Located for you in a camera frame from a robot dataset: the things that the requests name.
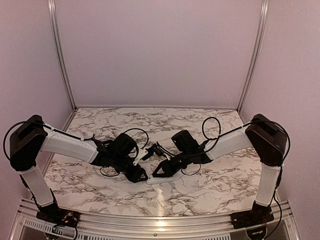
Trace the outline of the white remote control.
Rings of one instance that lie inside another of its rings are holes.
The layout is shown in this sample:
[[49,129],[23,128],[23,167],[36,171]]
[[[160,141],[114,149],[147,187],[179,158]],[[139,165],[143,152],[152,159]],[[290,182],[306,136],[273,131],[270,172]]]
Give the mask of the white remote control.
[[179,176],[172,176],[172,177],[153,177],[153,176],[150,176],[150,178],[146,181],[146,184],[151,186],[151,185],[175,182],[175,181],[178,181],[179,179],[180,179]]

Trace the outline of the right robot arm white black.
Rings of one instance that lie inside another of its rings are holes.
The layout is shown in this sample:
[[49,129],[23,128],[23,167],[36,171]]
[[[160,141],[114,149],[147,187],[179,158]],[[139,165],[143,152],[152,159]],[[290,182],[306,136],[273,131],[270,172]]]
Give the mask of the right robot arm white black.
[[291,148],[289,134],[279,123],[256,114],[244,125],[219,133],[217,137],[208,137],[201,144],[187,130],[176,133],[171,140],[180,153],[161,161],[152,173],[154,178],[170,178],[190,164],[204,165],[224,155],[254,148],[261,162],[261,175],[247,219],[258,224],[267,216]]

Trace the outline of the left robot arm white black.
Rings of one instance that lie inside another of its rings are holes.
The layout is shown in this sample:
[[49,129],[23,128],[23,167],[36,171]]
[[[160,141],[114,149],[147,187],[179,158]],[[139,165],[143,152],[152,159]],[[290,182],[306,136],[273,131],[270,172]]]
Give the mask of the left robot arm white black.
[[148,180],[146,170],[136,161],[138,157],[130,156],[132,151],[140,153],[138,144],[126,133],[106,141],[81,138],[45,124],[35,114],[11,126],[3,146],[9,147],[3,153],[31,192],[39,211],[53,223],[60,222],[64,215],[36,163],[39,152],[71,157],[96,167],[112,167],[132,183]]

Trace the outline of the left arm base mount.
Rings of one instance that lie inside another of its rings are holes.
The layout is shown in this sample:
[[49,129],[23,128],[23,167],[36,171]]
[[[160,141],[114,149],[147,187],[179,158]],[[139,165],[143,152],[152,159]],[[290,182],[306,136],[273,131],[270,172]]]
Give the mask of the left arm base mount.
[[64,208],[44,208],[37,212],[36,218],[53,223],[56,227],[66,226],[75,228],[78,225],[80,213]]

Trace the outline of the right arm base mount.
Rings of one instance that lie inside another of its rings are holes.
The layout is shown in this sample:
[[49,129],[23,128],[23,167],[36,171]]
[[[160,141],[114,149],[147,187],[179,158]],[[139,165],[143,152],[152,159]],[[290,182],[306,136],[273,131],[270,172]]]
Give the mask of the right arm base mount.
[[269,207],[252,208],[251,210],[235,212],[230,215],[231,224],[234,229],[248,228],[256,225],[266,224],[273,221],[274,215]]

